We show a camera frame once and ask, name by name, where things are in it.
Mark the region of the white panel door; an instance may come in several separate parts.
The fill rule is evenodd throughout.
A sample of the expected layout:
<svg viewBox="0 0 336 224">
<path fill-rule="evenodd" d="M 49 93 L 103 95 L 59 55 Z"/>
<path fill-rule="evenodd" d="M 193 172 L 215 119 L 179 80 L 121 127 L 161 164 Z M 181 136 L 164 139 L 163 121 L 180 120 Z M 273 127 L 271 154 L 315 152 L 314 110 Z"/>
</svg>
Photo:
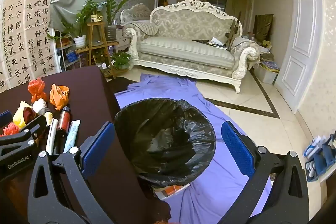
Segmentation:
<svg viewBox="0 0 336 224">
<path fill-rule="evenodd" d="M 302 102 L 318 59 L 322 0 L 293 0 L 288 46 L 275 87 L 293 113 Z"/>
</svg>

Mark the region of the papers on sofa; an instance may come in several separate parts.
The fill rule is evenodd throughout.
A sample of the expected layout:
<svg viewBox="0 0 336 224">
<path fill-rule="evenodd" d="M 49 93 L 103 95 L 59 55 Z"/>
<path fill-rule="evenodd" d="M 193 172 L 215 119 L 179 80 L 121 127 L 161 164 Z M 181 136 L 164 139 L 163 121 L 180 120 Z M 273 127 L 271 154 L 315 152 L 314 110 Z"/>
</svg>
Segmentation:
<svg viewBox="0 0 336 224">
<path fill-rule="evenodd" d="M 217 38 L 213 37 L 211 40 L 207 40 L 207 39 L 195 39 L 193 40 L 193 42 L 198 42 L 204 45 L 208 45 L 208 46 L 212 46 L 215 48 L 219 48 L 221 50 L 228 50 L 226 44 L 222 43 L 220 40 L 218 40 Z"/>
</svg>

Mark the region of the red label small bottle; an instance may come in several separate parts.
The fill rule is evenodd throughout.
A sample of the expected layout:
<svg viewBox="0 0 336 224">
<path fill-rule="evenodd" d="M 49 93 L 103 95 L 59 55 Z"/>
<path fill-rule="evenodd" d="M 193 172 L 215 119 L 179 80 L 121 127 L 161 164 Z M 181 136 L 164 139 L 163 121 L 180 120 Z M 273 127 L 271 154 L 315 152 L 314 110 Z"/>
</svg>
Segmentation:
<svg viewBox="0 0 336 224">
<path fill-rule="evenodd" d="M 58 124 L 56 127 L 56 132 L 64 137 L 68 134 L 68 130 L 70 127 L 70 122 L 71 122 L 71 109 L 68 106 L 65 106 L 61 113 L 60 117 L 58 119 Z"/>
</svg>

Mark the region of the purple cloth on floor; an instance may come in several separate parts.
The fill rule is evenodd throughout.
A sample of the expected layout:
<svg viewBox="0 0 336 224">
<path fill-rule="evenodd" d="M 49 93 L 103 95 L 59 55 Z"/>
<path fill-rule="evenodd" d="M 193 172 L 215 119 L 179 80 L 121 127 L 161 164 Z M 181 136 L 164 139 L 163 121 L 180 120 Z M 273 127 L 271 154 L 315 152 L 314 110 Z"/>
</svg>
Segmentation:
<svg viewBox="0 0 336 224">
<path fill-rule="evenodd" d="M 142 75 L 116 94 L 116 130 L 142 182 L 181 184 L 166 199 L 172 223 L 217 223 L 248 181 L 221 136 L 229 121 L 195 83 Z"/>
</svg>

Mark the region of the gold label small bottle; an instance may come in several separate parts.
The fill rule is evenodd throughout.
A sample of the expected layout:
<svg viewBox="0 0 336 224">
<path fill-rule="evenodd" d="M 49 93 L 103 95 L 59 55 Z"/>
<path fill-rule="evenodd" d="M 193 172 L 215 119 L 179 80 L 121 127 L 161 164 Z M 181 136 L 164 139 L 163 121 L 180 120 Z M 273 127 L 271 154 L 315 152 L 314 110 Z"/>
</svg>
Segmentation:
<svg viewBox="0 0 336 224">
<path fill-rule="evenodd" d="M 52 119 L 53 119 L 53 114 L 52 114 L 51 110 L 49 108 L 45 108 L 45 111 L 44 111 L 43 115 L 46 119 L 47 127 L 50 126 L 52 124 Z"/>
</svg>

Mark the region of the black bag lined trash bin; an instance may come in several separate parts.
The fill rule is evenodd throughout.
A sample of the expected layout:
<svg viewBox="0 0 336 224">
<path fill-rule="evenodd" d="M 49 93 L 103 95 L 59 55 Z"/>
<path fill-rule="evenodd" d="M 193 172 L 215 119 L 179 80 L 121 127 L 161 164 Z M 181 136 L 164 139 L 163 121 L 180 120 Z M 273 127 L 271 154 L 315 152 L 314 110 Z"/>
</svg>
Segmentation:
<svg viewBox="0 0 336 224">
<path fill-rule="evenodd" d="M 156 188 L 194 181 L 215 154 L 212 124 L 185 100 L 134 102 L 116 114 L 114 127 L 137 176 Z"/>
</svg>

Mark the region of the small floor plant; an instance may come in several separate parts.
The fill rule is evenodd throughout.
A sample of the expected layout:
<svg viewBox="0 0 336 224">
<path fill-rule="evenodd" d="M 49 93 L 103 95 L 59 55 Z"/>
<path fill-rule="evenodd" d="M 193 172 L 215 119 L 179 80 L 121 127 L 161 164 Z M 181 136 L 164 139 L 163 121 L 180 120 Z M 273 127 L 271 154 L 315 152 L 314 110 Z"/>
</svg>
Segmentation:
<svg viewBox="0 0 336 224">
<path fill-rule="evenodd" d="M 112 65 L 119 70 L 128 69 L 131 55 L 129 53 L 118 51 L 112 56 Z"/>
</svg>

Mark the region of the blue slippers rack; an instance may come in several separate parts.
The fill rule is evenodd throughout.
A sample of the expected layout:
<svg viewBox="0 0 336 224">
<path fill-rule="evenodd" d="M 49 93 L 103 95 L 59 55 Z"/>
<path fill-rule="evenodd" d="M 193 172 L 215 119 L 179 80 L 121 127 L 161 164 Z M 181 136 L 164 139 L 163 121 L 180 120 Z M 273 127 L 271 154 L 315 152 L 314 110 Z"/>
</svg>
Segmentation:
<svg viewBox="0 0 336 224">
<path fill-rule="evenodd" d="M 335 171 L 335 132 L 327 136 L 315 137 L 303 151 L 308 182 L 326 180 L 329 171 Z"/>
</svg>

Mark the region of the white paper ball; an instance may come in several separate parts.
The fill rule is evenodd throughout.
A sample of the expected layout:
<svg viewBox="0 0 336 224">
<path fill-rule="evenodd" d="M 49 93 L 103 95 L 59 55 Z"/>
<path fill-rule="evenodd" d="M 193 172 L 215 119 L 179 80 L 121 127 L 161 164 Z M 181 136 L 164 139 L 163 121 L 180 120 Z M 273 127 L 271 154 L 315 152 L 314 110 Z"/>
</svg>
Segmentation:
<svg viewBox="0 0 336 224">
<path fill-rule="evenodd" d="M 38 99 L 37 101 L 35 101 L 32 104 L 32 110 L 35 113 L 40 112 L 41 110 L 45 109 L 46 107 L 47 107 L 47 102 L 43 98 Z"/>
</svg>

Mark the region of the red scrap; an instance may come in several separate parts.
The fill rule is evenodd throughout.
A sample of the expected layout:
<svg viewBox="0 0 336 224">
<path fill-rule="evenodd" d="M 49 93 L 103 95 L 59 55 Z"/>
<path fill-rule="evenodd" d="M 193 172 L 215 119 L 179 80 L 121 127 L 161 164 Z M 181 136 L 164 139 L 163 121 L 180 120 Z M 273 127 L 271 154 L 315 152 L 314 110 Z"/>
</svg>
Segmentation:
<svg viewBox="0 0 336 224">
<path fill-rule="evenodd" d="M 7 127 L 3 128 L 3 133 L 0 136 L 10 136 L 19 132 L 20 128 L 14 122 L 10 122 Z"/>
</svg>

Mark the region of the red plastic bag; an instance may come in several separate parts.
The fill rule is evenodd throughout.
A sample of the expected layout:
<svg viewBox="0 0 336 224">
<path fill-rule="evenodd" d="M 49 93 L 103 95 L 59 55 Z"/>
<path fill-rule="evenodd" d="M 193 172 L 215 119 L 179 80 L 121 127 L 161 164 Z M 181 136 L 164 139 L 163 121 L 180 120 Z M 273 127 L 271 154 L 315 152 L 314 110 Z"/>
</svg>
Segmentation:
<svg viewBox="0 0 336 224">
<path fill-rule="evenodd" d="M 48 101 L 49 97 L 44 91 L 45 86 L 45 82 L 40 77 L 29 82 L 28 91 L 31 94 L 31 103 L 39 99 Z"/>
</svg>

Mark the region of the ornate white sofa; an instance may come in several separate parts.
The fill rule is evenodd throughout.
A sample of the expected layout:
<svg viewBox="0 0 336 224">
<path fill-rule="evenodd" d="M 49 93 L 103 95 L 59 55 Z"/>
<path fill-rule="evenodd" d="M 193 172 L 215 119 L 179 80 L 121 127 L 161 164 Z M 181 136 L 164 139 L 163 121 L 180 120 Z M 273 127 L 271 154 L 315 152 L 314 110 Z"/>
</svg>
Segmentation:
<svg viewBox="0 0 336 224">
<path fill-rule="evenodd" d="M 237 93 L 246 73 L 260 63 L 256 42 L 242 36 L 237 18 L 201 0 L 184 0 L 155 8 L 147 21 L 124 24 L 130 39 L 130 66 L 230 84 Z M 228 50 L 193 42 L 213 37 Z"/>
</svg>

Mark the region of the tall green potted plant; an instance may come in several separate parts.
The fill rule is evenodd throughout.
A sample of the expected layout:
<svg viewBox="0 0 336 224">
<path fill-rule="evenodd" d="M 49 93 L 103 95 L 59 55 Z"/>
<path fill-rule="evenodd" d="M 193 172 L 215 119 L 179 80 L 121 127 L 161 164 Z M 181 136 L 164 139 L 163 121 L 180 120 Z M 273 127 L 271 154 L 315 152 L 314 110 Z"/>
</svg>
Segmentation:
<svg viewBox="0 0 336 224">
<path fill-rule="evenodd" d="M 116 40 L 116 30 L 117 23 L 114 22 L 117 13 L 126 4 L 127 0 L 121 0 L 117 2 L 116 0 L 105 0 L 105 8 L 106 8 L 106 28 L 105 28 L 105 36 L 107 41 L 115 41 Z"/>
</svg>

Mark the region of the dark red knotted cloth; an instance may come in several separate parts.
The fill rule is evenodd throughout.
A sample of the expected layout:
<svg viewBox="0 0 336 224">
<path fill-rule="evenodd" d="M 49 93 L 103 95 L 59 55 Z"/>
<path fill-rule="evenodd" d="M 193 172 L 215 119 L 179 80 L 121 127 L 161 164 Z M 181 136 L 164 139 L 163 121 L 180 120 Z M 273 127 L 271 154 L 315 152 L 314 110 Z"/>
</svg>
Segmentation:
<svg viewBox="0 0 336 224">
<path fill-rule="evenodd" d="M 36 117 L 36 113 L 31 107 L 25 107 L 23 109 L 23 119 L 25 124 L 29 124 Z"/>
</svg>

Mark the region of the orange plastic bag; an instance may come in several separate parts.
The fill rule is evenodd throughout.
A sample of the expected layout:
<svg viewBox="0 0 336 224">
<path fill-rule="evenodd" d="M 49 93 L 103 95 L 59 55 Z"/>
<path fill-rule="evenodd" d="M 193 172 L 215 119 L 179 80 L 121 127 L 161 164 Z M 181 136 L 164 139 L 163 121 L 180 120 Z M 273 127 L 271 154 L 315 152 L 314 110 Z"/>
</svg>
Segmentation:
<svg viewBox="0 0 336 224">
<path fill-rule="evenodd" d="M 67 86 L 52 84 L 50 91 L 50 103 L 55 109 L 61 111 L 69 102 L 70 89 Z"/>
</svg>

